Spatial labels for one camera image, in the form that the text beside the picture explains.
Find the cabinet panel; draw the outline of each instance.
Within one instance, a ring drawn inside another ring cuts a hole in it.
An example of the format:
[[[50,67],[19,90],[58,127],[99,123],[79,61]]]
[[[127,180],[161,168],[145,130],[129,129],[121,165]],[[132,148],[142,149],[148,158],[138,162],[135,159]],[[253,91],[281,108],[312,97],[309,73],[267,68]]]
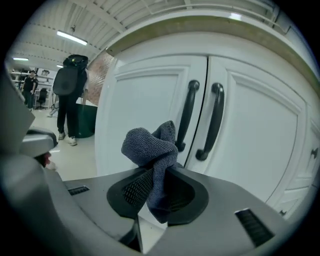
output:
[[[274,209],[285,219],[289,218],[308,193],[309,187],[285,190]]]
[[[290,179],[302,150],[304,101],[280,80],[245,63],[209,59],[209,77],[186,168],[240,185],[266,202],[280,181]],[[213,111],[213,83],[225,90],[222,123],[205,161],[195,155],[205,144]]]
[[[310,206],[314,203],[318,189],[315,186],[310,186],[307,194],[292,209],[284,216],[290,223],[298,223],[308,213]]]
[[[310,186],[312,183],[311,178],[295,178],[292,182],[290,182],[289,186],[286,188],[287,190],[301,189]]]
[[[315,170],[317,173],[313,179],[312,185],[316,188],[320,188],[320,168],[318,167],[318,170]]]
[[[184,138],[185,149],[178,155],[182,165],[187,159],[203,100],[207,58],[202,56],[166,56],[124,64],[110,70],[108,94],[100,105],[95,149],[98,175],[126,171],[136,166],[121,153],[129,130],[143,127],[151,133],[172,120],[178,133],[189,91],[189,82],[197,80],[193,112]]]
[[[311,120],[310,135],[307,140],[307,153],[309,153],[308,164],[303,173],[303,176],[314,177],[315,172],[318,169],[320,159],[320,131],[315,122]]]

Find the person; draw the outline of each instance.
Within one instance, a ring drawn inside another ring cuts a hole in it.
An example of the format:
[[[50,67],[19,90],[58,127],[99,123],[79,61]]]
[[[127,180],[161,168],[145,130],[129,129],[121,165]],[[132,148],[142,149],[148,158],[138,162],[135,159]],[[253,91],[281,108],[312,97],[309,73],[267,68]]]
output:
[[[77,128],[77,99],[83,94],[82,104],[86,104],[88,97],[89,72],[87,69],[83,70],[78,75],[78,81],[85,81],[84,85],[79,84],[78,87],[70,95],[59,96],[59,109],[57,118],[57,127],[59,132],[59,141],[66,137],[65,120],[68,127],[67,142],[71,146],[77,145],[76,128]]]
[[[24,104],[27,105],[31,111],[33,107],[33,95],[35,94],[36,82],[35,82],[35,71],[32,70],[30,75],[24,80],[21,91],[24,97]]]

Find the black cabinet handle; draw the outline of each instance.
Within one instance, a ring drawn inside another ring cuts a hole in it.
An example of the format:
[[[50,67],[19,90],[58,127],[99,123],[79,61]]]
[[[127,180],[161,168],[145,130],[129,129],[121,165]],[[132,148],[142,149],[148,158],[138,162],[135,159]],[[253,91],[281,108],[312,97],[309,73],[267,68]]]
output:
[[[191,80],[188,84],[188,94],[184,102],[183,112],[181,116],[178,136],[175,142],[178,152],[185,150],[186,144],[184,143],[185,136],[191,120],[192,111],[194,110],[196,92],[199,90],[200,84],[197,80]]]
[[[313,159],[316,159],[317,158],[317,155],[318,155],[318,147],[316,149],[313,149],[311,151],[311,156],[313,155]]]
[[[214,147],[216,142],[218,132],[220,129],[222,115],[225,106],[225,91],[224,87],[220,83],[214,83],[211,87],[211,91],[216,94],[214,101],[214,108],[212,111],[211,121],[209,125],[209,131],[206,136],[204,149],[198,149],[196,151],[195,157],[199,161],[204,161],[207,159],[210,151]]]

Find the black grille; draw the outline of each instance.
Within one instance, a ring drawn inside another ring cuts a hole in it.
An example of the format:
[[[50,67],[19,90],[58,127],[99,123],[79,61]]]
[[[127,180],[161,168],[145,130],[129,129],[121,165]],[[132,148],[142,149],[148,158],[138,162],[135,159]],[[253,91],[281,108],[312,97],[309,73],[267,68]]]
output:
[[[88,190],[90,190],[90,189],[87,186],[78,186],[78,187],[75,187],[75,188],[68,189],[68,191],[69,191],[71,196],[86,192]]]
[[[241,222],[255,247],[264,244],[272,237],[274,237],[270,230],[258,219],[258,217],[250,209],[236,211],[234,214]]]
[[[122,190],[124,199],[137,211],[144,206],[153,187],[153,169],[148,170]]]
[[[168,196],[169,211],[174,213],[187,206],[195,197],[195,190],[182,179],[166,171],[164,191]]]

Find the white sneaker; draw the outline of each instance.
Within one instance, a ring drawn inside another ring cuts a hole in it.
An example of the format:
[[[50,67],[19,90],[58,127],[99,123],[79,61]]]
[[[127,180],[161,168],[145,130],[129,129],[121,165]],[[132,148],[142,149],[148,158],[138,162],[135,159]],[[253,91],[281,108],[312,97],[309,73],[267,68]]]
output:
[[[66,137],[66,134],[64,132],[63,133],[59,133],[58,140],[62,141],[65,137]]]
[[[67,137],[68,143],[70,144],[70,146],[75,146],[77,145],[77,141],[75,137]]]

